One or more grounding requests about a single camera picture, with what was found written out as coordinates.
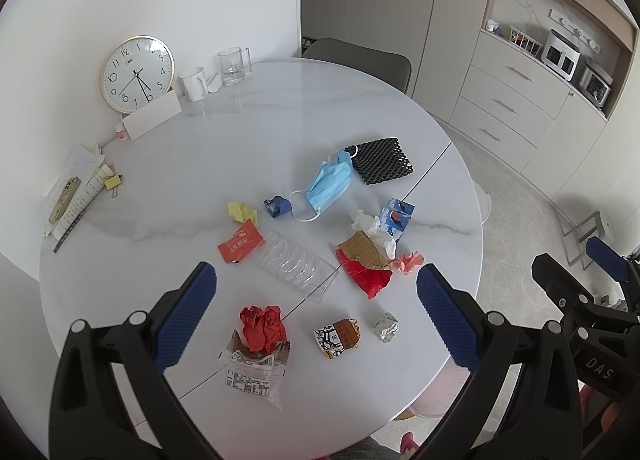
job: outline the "blue face mask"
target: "blue face mask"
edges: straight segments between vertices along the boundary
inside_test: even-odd
[[[293,191],[289,195],[290,200],[293,194],[302,193],[316,212],[309,220],[301,220],[294,214],[297,220],[315,220],[348,189],[353,172],[351,155],[347,151],[338,151],[332,157],[334,162],[322,162],[320,172],[310,186],[304,191]]]

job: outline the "wall clock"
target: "wall clock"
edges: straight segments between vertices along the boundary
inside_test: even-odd
[[[130,114],[164,95],[174,79],[174,57],[159,39],[131,37],[102,66],[100,89],[113,109]]]

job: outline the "cabinet handle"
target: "cabinet handle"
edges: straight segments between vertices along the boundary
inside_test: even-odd
[[[480,131],[487,133],[487,135],[489,135],[491,138],[493,138],[495,141],[501,142],[502,140],[500,140],[500,138],[498,138],[497,136],[495,136],[493,133],[489,133],[486,129],[481,129]]]
[[[512,72],[516,72],[520,77],[526,78],[527,80],[531,80],[531,78],[528,75],[525,75],[521,71],[516,70],[513,66],[507,66],[507,68],[510,69]]]
[[[500,104],[501,106],[507,108],[509,111],[511,111],[512,113],[518,114],[518,112],[513,109],[513,107],[508,106],[507,104],[505,104],[503,101],[501,101],[499,98],[494,98],[495,102],[497,102],[498,104]]]

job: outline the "gray pants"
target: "gray pants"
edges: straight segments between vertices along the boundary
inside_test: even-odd
[[[400,453],[367,436],[357,444],[331,455],[331,460],[398,460]]]

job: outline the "yellow sticky note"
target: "yellow sticky note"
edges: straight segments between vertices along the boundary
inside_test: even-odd
[[[226,205],[226,210],[231,219],[240,223],[251,220],[256,227],[258,226],[258,211],[252,209],[251,205],[244,202],[229,202]]]
[[[121,183],[122,183],[122,180],[120,179],[120,177],[118,175],[115,175],[105,180],[104,186],[107,188],[108,191],[110,191],[111,189],[120,185]]]

